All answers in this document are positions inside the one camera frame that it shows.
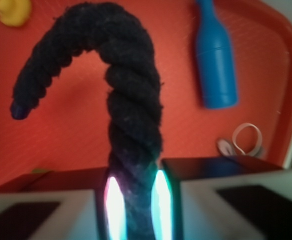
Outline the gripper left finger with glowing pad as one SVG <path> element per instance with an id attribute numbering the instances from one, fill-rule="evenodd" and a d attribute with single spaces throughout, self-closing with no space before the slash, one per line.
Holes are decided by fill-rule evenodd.
<path id="1" fill-rule="evenodd" d="M 123 240 L 106 167 L 23 174 L 0 185 L 0 240 Z"/>

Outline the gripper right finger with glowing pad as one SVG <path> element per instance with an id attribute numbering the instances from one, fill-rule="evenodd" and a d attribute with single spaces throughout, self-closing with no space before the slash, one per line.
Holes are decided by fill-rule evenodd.
<path id="1" fill-rule="evenodd" d="M 152 217 L 158 240 L 292 240 L 292 169 L 250 156 L 163 159 Z"/>

